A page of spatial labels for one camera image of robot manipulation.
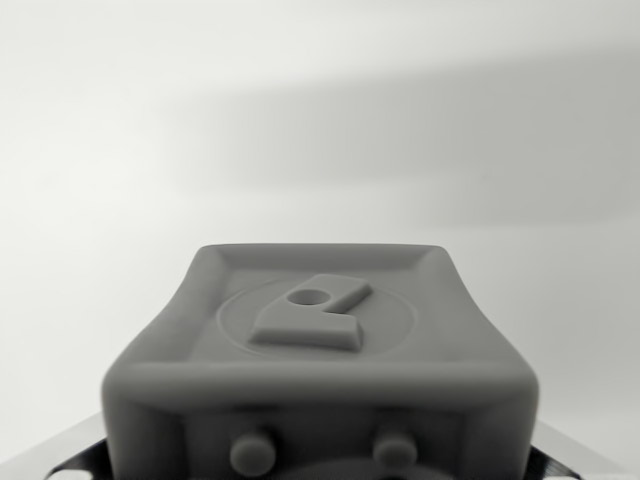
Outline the black-padded silver gripper left finger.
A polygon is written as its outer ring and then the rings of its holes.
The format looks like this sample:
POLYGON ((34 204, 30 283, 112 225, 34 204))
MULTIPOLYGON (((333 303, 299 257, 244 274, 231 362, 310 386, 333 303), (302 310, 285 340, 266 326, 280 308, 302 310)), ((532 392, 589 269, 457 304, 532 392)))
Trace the black-padded silver gripper left finger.
POLYGON ((110 479, 102 413, 1 464, 2 479, 110 479))

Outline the black-padded silver gripper right finger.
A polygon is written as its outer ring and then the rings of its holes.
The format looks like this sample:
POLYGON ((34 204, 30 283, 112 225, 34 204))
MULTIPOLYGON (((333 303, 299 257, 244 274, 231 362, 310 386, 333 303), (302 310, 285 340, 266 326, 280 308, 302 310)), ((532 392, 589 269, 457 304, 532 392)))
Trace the black-padded silver gripper right finger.
POLYGON ((544 422, 534 428, 530 451, 531 479, 638 479, 600 453, 544 422))

